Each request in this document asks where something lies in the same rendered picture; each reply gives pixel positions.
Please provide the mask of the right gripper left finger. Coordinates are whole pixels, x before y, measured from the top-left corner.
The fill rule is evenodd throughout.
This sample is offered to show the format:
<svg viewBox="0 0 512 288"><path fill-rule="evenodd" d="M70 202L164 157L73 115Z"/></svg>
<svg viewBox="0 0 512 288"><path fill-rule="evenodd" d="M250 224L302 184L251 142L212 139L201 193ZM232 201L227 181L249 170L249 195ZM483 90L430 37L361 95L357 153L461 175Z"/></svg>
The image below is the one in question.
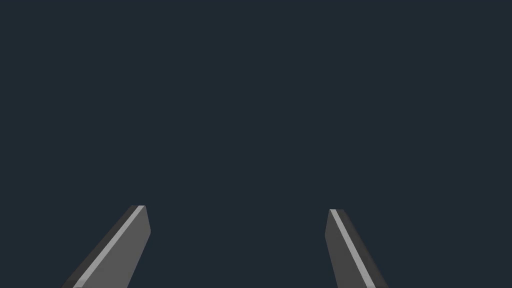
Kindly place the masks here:
<svg viewBox="0 0 512 288"><path fill-rule="evenodd" d="M145 205L132 205L60 288L128 288L151 234Z"/></svg>

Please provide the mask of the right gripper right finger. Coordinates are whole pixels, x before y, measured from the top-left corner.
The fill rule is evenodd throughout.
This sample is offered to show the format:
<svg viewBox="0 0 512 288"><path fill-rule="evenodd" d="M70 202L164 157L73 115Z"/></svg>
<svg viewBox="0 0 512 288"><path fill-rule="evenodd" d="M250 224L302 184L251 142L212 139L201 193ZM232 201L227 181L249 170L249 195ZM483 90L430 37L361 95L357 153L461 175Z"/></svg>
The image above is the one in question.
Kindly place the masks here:
<svg viewBox="0 0 512 288"><path fill-rule="evenodd" d="M343 209L329 209L324 236L337 288L389 288Z"/></svg>

